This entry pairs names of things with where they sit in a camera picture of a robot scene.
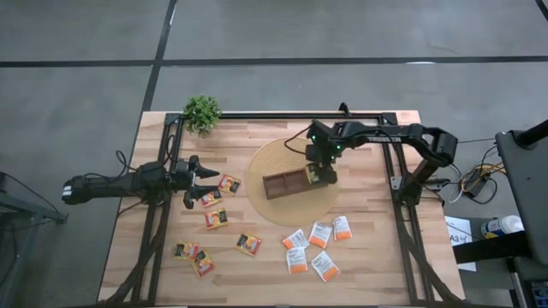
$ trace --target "green plant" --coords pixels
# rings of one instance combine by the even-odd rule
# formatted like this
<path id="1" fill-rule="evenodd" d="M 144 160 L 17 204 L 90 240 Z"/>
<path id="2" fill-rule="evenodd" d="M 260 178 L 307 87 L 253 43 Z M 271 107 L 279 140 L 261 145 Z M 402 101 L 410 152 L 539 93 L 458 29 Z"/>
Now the green plant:
<path id="1" fill-rule="evenodd" d="M 221 110 L 216 98 L 199 95 L 188 99 L 183 114 L 186 118 L 186 129 L 190 133 L 206 137 L 217 124 Z"/>

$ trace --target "wooden tabletop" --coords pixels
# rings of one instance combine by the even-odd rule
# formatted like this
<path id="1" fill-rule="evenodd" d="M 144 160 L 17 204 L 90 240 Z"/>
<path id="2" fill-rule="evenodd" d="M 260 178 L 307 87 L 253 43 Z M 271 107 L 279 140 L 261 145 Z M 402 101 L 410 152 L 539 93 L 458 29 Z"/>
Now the wooden tabletop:
<path id="1" fill-rule="evenodd" d="M 417 111 L 396 113 L 400 124 L 420 122 Z M 144 113 L 135 143 L 134 167 L 157 159 L 164 115 L 164 112 Z M 322 122 L 330 125 L 333 121 Z M 180 157 L 198 155 L 204 167 L 245 179 L 249 162 L 261 146 L 293 136 L 309 123 L 310 120 L 222 120 L 206 139 L 185 132 Z M 419 154 L 408 146 L 404 146 L 404 152 L 409 169 L 414 169 L 421 160 Z M 325 249 L 341 270 L 332 281 L 322 282 L 310 264 L 307 273 L 288 273 L 286 249 L 281 240 L 296 228 L 266 221 L 250 205 L 245 187 L 240 187 L 234 197 L 224 194 L 221 204 L 209 208 L 227 210 L 229 226 L 215 230 L 206 229 L 201 203 L 187 210 L 179 193 L 171 202 L 157 305 L 408 304 L 382 147 L 363 145 L 346 150 L 337 160 L 337 168 L 339 197 L 320 221 L 332 222 L 334 217 L 345 215 L 353 238 L 339 241 L 331 238 Z M 205 179 L 199 184 L 217 185 L 219 179 L 220 176 Z M 122 208 L 136 201 L 125 198 Z M 424 199 L 417 211 L 428 261 L 450 290 L 464 298 L 441 204 Z M 99 299 L 112 295 L 135 265 L 145 217 L 146 206 L 139 205 L 118 219 Z M 311 225 L 301 228 L 306 236 L 310 234 Z M 251 232 L 263 240 L 255 258 L 235 249 L 243 232 Z M 173 259 L 171 249 L 180 240 L 199 242 L 200 248 L 211 254 L 216 268 L 198 278 L 189 262 Z M 321 251 L 316 246 L 308 247 L 308 262 Z M 143 296 L 148 290 L 149 275 L 150 270 L 145 273 Z M 414 275 L 421 289 L 416 265 Z"/>

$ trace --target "concrete floor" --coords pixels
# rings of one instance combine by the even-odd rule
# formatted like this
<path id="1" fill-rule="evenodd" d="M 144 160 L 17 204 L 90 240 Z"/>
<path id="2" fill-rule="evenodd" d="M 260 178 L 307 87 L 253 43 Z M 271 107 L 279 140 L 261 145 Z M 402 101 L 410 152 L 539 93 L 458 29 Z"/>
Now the concrete floor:
<path id="1" fill-rule="evenodd" d="M 168 2 L 0 0 L 0 62 L 153 59 Z M 534 0 L 180 0 L 164 58 L 542 56 L 547 33 Z M 41 227 L 19 305 L 95 301 L 118 201 L 67 206 L 61 187 L 74 175 L 118 172 L 114 151 L 131 152 L 150 73 L 0 68 L 0 169 L 70 213 L 66 225 Z M 546 80 L 545 62 L 162 68 L 152 110 L 180 110 L 200 93 L 223 110 L 333 110 L 344 101 L 354 110 L 419 110 L 425 125 L 477 139 L 546 119 Z M 490 146 L 460 145 L 456 165 L 471 167 Z M 462 198 L 445 212 L 516 209 L 501 177 L 491 203 Z M 462 276 L 467 297 L 508 305 L 506 293 L 474 283 L 490 278 L 479 275 Z"/>

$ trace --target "metal bracket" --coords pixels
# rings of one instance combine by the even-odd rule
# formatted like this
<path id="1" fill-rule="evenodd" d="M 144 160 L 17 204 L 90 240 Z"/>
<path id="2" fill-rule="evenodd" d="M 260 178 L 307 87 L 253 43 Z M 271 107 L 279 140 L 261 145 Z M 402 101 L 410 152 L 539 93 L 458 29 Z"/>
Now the metal bracket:
<path id="1" fill-rule="evenodd" d="M 393 190 L 400 189 L 401 184 L 402 184 L 402 177 L 401 176 L 391 176 L 390 177 L 390 185 L 392 186 Z"/>
<path id="2" fill-rule="evenodd" d="M 176 123 L 180 117 L 181 117 L 181 114 L 179 113 L 166 114 L 164 118 L 164 125 L 171 125 L 173 123 Z"/>

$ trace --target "small packet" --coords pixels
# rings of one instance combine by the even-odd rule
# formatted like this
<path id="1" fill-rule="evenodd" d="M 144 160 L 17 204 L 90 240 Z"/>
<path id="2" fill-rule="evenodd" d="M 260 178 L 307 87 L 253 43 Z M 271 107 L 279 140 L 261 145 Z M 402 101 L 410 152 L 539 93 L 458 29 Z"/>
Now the small packet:
<path id="1" fill-rule="evenodd" d="M 288 270 L 290 274 L 308 271 L 307 255 L 302 247 L 292 248 L 286 252 Z"/>
<path id="2" fill-rule="evenodd" d="M 215 269 L 213 260 L 211 260 L 211 257 L 204 251 L 198 252 L 196 259 L 192 263 L 192 267 L 198 277 L 201 277 Z"/>
<path id="3" fill-rule="evenodd" d="M 260 242 L 260 238 L 256 236 L 251 234 L 241 234 L 240 239 L 236 243 L 236 249 L 255 257 L 255 254 L 259 249 Z"/>
<path id="4" fill-rule="evenodd" d="M 229 218 L 226 216 L 226 210 L 224 208 L 206 212 L 204 215 L 205 224 L 208 229 L 219 228 L 229 224 Z"/>
<path id="5" fill-rule="evenodd" d="M 173 249 L 173 258 L 179 260 L 194 260 L 198 255 L 198 243 L 180 242 Z"/>
<path id="6" fill-rule="evenodd" d="M 352 237 L 352 231 L 350 231 L 350 225 L 346 216 L 339 216 L 333 221 L 333 239 L 344 240 Z"/>
<path id="7" fill-rule="evenodd" d="M 232 195 L 236 194 L 236 191 L 240 187 L 241 181 L 233 178 L 230 175 L 223 175 L 221 182 L 219 183 L 219 189 L 225 193 L 230 193 Z"/>
<path id="8" fill-rule="evenodd" d="M 201 198 L 201 200 L 204 207 L 208 207 L 223 201 L 221 199 L 221 193 L 218 190 L 206 194 L 204 197 Z"/>
<path id="9" fill-rule="evenodd" d="M 296 247 L 307 248 L 310 243 L 308 243 L 305 233 L 302 232 L 302 229 L 298 229 L 293 232 L 287 239 L 283 240 L 282 243 L 285 245 L 285 248 L 291 249 Z"/>
<path id="10" fill-rule="evenodd" d="M 331 261 L 326 252 L 321 252 L 312 260 L 311 264 L 324 282 L 328 282 L 339 272 L 339 268 Z"/>
<path id="11" fill-rule="evenodd" d="M 312 226 L 312 232 L 310 233 L 308 241 L 325 249 L 332 229 L 332 227 L 324 223 L 315 222 Z"/>

